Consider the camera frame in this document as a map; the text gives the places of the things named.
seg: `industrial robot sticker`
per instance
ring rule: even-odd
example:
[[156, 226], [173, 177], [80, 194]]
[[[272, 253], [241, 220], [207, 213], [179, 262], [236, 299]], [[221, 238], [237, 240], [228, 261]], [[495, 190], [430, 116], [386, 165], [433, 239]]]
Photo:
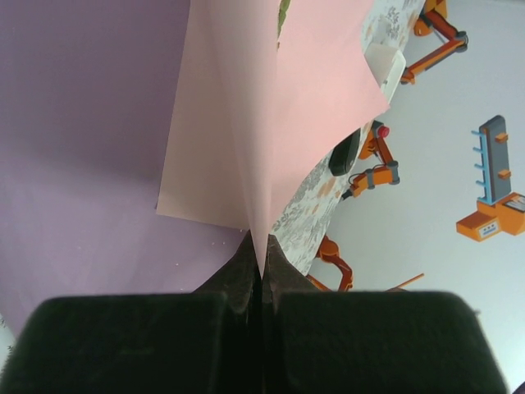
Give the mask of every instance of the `industrial robot sticker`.
[[456, 230], [468, 238], [481, 242], [506, 232], [517, 236], [525, 231], [525, 196], [512, 191], [509, 169], [509, 135], [505, 119], [497, 115], [481, 125], [480, 146], [474, 151], [481, 155], [476, 168], [482, 170], [485, 195], [477, 199], [477, 211], [456, 223]]

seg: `pink paper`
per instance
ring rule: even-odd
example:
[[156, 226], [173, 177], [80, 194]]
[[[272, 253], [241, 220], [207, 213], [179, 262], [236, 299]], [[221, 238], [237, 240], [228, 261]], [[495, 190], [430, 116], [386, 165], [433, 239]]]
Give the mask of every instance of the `pink paper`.
[[157, 211], [267, 234], [334, 146], [384, 112], [359, 43], [372, 0], [193, 0]]

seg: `gray floral fabric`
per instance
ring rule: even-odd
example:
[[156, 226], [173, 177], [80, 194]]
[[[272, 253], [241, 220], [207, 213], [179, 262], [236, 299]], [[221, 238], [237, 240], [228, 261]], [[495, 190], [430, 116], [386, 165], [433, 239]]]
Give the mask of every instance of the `gray floral fabric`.
[[[425, 0], [376, 0], [363, 23], [363, 51], [374, 42], [404, 49]], [[364, 126], [360, 148], [369, 130]], [[330, 224], [331, 215], [349, 186], [347, 176], [333, 177], [329, 153], [310, 172], [272, 228], [288, 260], [304, 275]]]
[[0, 315], [0, 377], [3, 371], [3, 365], [6, 363], [7, 357], [11, 354], [13, 346], [15, 345], [15, 338], [11, 330], [6, 325], [6, 321]]

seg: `red button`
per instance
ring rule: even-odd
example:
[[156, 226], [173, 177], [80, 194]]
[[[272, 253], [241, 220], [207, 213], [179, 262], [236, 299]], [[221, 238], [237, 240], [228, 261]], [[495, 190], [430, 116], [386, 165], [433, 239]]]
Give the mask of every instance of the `red button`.
[[390, 128], [386, 126], [379, 126], [377, 129], [377, 135], [381, 138], [386, 138], [390, 134]]

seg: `purple wall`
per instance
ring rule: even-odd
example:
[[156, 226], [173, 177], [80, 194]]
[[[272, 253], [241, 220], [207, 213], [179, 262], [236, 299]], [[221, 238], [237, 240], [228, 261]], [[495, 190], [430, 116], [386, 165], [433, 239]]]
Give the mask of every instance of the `purple wall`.
[[0, 0], [0, 312], [15, 334], [51, 296], [190, 291], [239, 244], [155, 214], [188, 9]]

